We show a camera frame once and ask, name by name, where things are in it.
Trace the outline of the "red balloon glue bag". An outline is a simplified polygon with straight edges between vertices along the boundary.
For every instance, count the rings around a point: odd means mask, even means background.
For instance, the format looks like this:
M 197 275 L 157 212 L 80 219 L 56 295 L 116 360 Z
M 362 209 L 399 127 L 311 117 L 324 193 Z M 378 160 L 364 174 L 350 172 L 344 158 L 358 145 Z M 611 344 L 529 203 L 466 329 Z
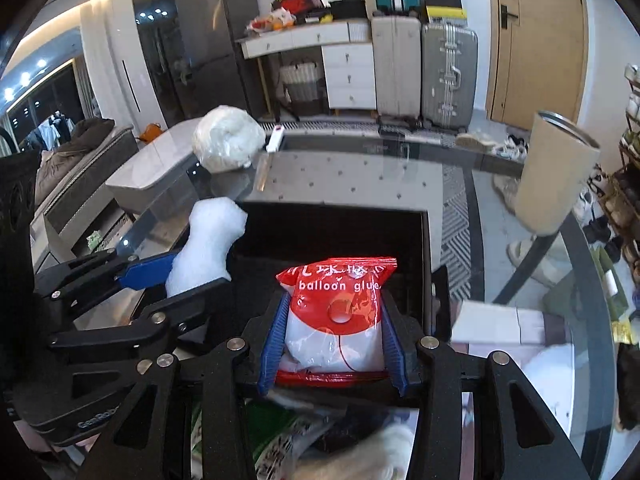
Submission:
M 288 294 L 276 384 L 350 388 L 386 376 L 382 288 L 393 257 L 329 258 L 277 275 Z

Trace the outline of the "white stuffing in plastic bag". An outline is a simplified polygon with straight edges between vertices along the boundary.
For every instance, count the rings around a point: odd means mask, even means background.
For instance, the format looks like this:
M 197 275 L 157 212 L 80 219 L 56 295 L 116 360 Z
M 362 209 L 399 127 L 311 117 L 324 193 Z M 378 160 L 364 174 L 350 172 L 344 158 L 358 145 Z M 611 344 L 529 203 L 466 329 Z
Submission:
M 196 126 L 192 151 L 210 174 L 249 167 L 266 142 L 261 125 L 240 108 L 221 105 Z

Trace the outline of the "white plush bunny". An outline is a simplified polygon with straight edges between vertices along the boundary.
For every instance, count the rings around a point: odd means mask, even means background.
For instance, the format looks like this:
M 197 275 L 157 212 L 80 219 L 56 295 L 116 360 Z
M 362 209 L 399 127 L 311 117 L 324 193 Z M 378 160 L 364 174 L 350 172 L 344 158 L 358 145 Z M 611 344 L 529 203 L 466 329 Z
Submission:
M 523 366 L 523 373 L 569 436 L 575 396 L 574 346 L 556 344 L 540 350 Z

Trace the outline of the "white marble side table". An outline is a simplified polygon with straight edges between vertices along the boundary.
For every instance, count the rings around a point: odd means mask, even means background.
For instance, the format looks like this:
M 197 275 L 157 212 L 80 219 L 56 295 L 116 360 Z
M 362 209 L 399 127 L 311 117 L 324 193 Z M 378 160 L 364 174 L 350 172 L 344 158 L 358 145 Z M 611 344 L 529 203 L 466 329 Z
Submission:
M 198 162 L 192 138 L 201 118 L 179 122 L 128 159 L 105 185 L 130 214 L 142 214 L 180 174 Z

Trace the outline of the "grey refrigerator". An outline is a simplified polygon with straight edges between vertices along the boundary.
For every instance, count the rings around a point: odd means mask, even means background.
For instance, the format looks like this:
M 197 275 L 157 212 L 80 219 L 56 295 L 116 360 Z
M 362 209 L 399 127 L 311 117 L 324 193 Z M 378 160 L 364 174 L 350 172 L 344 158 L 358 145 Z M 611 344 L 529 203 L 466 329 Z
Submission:
M 258 15 L 257 0 L 176 0 L 180 34 L 201 114 L 218 105 L 267 113 L 255 60 L 244 58 L 240 40 Z

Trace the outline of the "grey sofa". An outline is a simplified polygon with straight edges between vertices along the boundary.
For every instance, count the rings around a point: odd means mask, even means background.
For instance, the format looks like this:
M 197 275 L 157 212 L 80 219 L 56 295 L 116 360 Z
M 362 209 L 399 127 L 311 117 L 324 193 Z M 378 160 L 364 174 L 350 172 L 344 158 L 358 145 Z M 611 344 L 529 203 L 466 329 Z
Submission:
M 132 127 L 91 118 L 72 131 L 72 140 L 42 154 L 36 175 L 36 217 L 54 232 L 82 233 L 93 222 L 90 200 L 106 191 L 105 182 L 138 152 Z

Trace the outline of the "white drawer desk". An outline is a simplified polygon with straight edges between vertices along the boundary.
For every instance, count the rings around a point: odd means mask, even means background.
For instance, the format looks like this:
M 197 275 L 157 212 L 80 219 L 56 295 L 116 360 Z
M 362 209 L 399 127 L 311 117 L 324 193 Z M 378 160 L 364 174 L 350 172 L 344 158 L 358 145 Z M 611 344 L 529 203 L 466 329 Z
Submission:
M 376 110 L 370 22 L 366 18 L 294 26 L 240 41 L 244 58 L 319 48 L 330 110 Z

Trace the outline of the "green medicine bag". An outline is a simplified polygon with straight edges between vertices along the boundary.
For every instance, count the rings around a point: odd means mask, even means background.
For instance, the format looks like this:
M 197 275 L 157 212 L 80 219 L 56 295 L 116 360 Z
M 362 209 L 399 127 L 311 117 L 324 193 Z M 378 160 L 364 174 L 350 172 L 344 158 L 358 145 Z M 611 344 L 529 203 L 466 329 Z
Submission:
M 286 408 L 268 400 L 245 404 L 248 445 L 257 479 L 291 479 L 299 457 L 346 414 L 345 410 Z

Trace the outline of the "silver aluminium suitcase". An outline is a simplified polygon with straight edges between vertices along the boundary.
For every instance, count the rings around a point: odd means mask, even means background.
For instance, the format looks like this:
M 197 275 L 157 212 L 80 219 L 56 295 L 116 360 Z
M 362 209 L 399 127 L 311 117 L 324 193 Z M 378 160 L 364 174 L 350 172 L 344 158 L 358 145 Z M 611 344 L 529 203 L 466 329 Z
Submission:
M 478 45 L 472 29 L 425 24 L 422 41 L 422 117 L 432 126 L 465 131 L 471 122 Z

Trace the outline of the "beige cylindrical bin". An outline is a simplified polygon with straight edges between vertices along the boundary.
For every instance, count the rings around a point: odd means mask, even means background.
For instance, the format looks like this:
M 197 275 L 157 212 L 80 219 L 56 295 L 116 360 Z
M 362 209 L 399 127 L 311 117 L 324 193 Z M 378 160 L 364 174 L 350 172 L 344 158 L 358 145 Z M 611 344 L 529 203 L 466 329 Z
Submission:
M 540 110 L 515 195 L 516 218 L 529 232 L 559 231 L 600 156 L 600 144 L 565 117 Z

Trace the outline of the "wooden door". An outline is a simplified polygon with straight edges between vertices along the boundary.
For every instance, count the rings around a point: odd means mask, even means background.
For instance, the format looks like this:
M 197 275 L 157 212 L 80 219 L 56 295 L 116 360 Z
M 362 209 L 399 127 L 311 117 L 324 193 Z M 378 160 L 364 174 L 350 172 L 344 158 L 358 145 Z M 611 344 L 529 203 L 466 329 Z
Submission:
M 578 119 L 586 78 L 584 0 L 490 0 L 486 112 L 528 130 L 538 110 Z

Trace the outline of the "beige suitcase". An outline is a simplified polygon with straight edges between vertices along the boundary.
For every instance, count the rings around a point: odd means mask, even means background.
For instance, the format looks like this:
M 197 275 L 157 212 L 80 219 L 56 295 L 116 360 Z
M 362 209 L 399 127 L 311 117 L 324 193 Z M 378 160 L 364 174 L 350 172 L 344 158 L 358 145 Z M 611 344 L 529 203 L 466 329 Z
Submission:
M 412 16 L 371 18 L 378 114 L 418 119 L 421 115 L 421 28 Z

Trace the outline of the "shoe rack with shoes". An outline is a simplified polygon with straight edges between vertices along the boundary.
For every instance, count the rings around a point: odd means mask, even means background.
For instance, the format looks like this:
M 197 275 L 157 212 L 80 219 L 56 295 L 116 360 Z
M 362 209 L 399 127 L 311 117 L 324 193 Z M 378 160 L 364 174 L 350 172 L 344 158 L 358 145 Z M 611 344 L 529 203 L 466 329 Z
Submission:
M 588 243 L 604 245 L 613 262 L 624 259 L 634 284 L 639 285 L 639 66 L 627 64 L 624 77 L 630 95 L 626 129 L 618 142 L 622 166 L 612 174 L 596 166 L 596 177 L 588 184 L 596 192 L 603 216 L 591 214 L 582 230 Z

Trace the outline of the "black cardboard box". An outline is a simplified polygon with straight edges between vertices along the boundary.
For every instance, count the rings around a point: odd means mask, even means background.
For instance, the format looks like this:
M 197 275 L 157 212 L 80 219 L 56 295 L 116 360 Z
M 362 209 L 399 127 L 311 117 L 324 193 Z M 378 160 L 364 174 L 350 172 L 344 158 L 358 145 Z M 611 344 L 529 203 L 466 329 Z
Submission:
M 386 369 L 383 379 L 355 387 L 295 388 L 335 390 L 344 396 L 375 402 L 413 396 L 424 381 L 416 343 L 430 328 L 432 314 L 427 213 L 285 203 L 244 203 L 241 207 L 248 214 L 245 232 L 228 255 L 239 328 L 250 327 L 265 332 L 267 337 L 284 293 L 277 282 L 280 271 L 331 257 L 393 257 L 397 268 L 384 285 L 383 294 L 392 295 L 404 323 L 401 338 L 409 379 L 406 395 L 399 395 Z M 253 344 L 250 357 L 238 374 L 241 379 L 251 380 L 256 391 L 263 345 Z

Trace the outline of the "yellow black box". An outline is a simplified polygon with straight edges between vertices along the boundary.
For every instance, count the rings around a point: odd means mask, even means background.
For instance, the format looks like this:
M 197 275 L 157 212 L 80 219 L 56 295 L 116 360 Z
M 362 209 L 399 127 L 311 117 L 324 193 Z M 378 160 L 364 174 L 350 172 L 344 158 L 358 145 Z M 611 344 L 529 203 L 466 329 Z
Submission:
M 422 0 L 427 23 L 445 23 L 468 26 L 468 14 L 462 6 L 462 0 Z

